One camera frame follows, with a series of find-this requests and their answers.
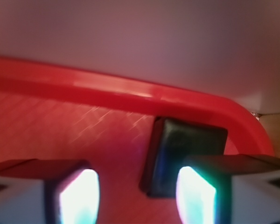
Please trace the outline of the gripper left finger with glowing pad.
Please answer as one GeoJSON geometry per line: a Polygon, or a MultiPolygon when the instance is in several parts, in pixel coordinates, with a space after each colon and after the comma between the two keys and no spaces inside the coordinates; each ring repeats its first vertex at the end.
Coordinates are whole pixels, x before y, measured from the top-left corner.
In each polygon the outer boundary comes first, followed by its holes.
{"type": "Polygon", "coordinates": [[[0,224],[94,224],[99,202],[86,160],[0,162],[0,224]]]}

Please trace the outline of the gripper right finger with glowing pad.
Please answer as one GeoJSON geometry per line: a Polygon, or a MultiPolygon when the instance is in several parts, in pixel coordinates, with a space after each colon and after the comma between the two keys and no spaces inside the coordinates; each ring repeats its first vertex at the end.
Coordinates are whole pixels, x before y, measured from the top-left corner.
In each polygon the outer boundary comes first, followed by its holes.
{"type": "Polygon", "coordinates": [[[176,204],[184,224],[280,224],[280,159],[190,156],[178,172],[176,204]]]}

